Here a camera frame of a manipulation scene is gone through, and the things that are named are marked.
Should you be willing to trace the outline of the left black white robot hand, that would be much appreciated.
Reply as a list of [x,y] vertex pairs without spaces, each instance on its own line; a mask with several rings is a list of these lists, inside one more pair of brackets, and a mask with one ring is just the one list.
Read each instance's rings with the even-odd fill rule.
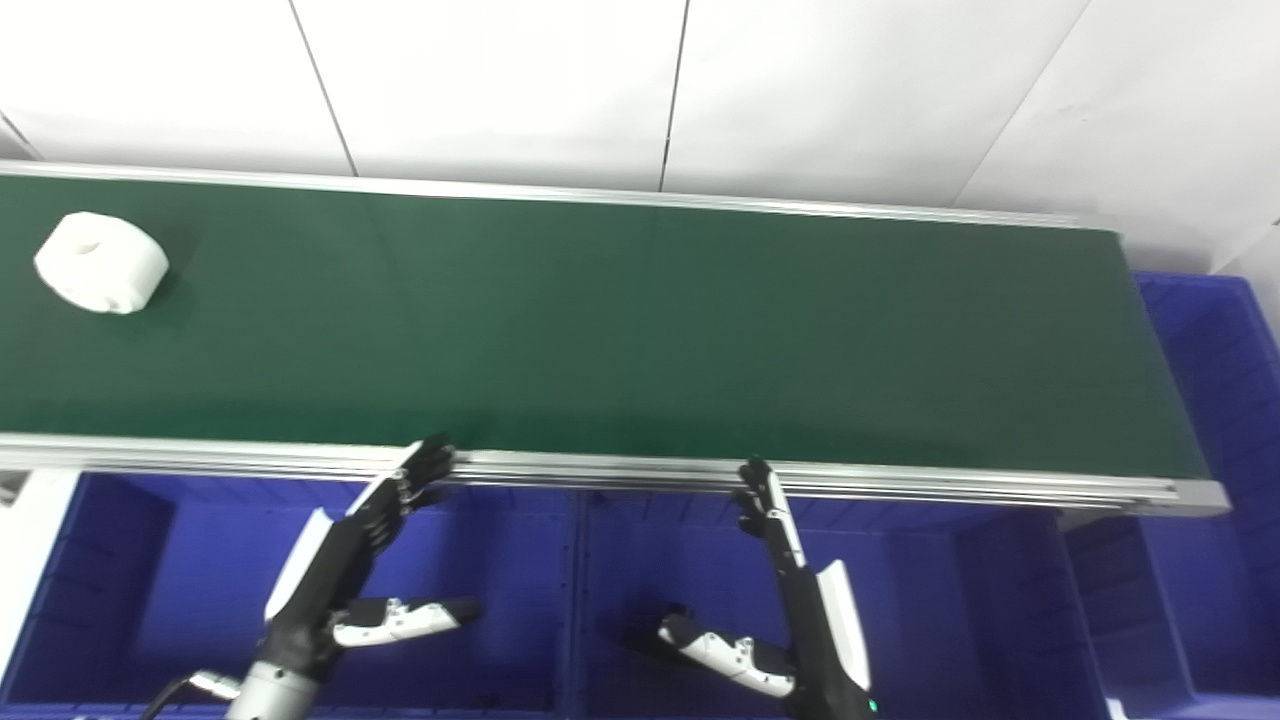
[[443,501],[444,491],[435,483],[453,466],[448,438],[429,436],[370,480],[342,518],[320,509],[308,519],[268,601],[266,630],[253,669],[271,679],[323,684],[347,650],[425,638],[480,619],[483,606],[475,598],[362,594],[378,559],[401,536],[407,519]]

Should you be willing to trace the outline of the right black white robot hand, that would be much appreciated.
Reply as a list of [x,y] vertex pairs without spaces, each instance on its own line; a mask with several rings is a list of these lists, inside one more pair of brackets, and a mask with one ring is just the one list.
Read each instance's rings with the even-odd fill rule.
[[739,477],[739,527],[767,548],[790,644],[701,626],[687,612],[666,615],[658,641],[687,664],[777,700],[787,717],[876,719],[870,660],[846,564],[836,559],[813,569],[772,465],[751,457]]

